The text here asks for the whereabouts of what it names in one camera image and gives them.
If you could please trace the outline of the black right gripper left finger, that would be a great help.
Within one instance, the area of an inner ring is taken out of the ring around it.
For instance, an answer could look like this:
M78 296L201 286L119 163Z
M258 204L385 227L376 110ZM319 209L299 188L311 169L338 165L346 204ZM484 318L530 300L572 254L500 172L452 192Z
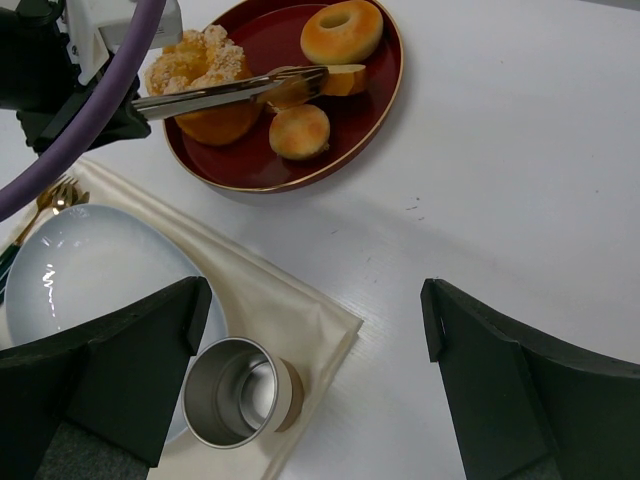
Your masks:
M4 479L144 479L159 463L212 291L187 277L1 352Z

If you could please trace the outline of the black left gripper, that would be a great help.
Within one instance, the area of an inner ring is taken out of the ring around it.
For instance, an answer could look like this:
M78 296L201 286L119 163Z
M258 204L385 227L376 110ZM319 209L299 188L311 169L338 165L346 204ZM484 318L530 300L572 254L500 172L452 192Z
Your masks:
M20 1L1 9L1 108L16 113L27 145L38 155L59 137L97 85L80 83L80 66L69 53L63 31L65 1ZM131 102L140 98L132 84L118 109L88 151L151 133Z

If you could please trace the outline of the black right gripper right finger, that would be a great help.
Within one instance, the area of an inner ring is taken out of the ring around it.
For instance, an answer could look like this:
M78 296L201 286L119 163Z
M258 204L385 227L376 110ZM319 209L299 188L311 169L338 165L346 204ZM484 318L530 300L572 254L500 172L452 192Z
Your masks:
M421 291L469 479L636 479L639 367L512 319L442 279Z

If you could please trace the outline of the sliced bread piece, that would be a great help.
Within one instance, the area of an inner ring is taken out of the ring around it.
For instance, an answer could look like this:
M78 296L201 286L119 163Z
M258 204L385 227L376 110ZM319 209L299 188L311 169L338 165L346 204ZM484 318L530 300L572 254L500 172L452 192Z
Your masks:
M273 111L299 106L320 96L346 97L367 88L366 66L361 64L282 67L272 72L282 83L258 96Z

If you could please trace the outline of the metal tongs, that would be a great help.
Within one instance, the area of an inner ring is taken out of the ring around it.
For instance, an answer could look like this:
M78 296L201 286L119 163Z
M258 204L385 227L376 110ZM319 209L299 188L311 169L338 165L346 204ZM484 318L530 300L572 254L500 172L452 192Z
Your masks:
M271 73L213 87L140 98L131 104L146 120L161 120L237 103L263 104L257 102L258 96L281 83Z

